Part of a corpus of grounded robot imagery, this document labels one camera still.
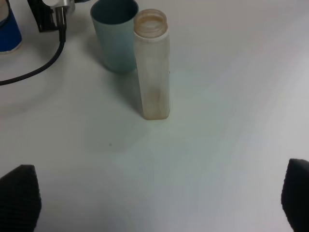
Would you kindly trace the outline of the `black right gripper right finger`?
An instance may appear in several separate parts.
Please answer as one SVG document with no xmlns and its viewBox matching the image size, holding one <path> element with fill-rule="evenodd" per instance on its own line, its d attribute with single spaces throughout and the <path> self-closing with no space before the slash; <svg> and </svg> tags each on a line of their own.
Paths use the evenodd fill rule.
<svg viewBox="0 0 309 232">
<path fill-rule="evenodd" d="M 309 230 L 309 162 L 290 159 L 283 188 L 281 204 L 294 232 Z"/>
</svg>

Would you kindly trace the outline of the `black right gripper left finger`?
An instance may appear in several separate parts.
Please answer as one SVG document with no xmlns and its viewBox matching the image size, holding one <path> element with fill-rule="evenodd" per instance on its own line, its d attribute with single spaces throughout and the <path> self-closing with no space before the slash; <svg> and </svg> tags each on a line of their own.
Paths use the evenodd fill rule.
<svg viewBox="0 0 309 232">
<path fill-rule="evenodd" d="M 20 165 L 0 178 L 0 230 L 33 232 L 42 208 L 34 165 Z"/>
</svg>

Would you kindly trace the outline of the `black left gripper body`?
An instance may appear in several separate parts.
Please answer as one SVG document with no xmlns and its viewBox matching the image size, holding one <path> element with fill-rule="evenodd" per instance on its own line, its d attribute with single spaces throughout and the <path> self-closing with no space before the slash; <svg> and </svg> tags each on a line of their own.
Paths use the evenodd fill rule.
<svg viewBox="0 0 309 232">
<path fill-rule="evenodd" d="M 40 33 L 57 30 L 53 18 L 53 10 L 42 0 L 27 0 Z"/>
</svg>

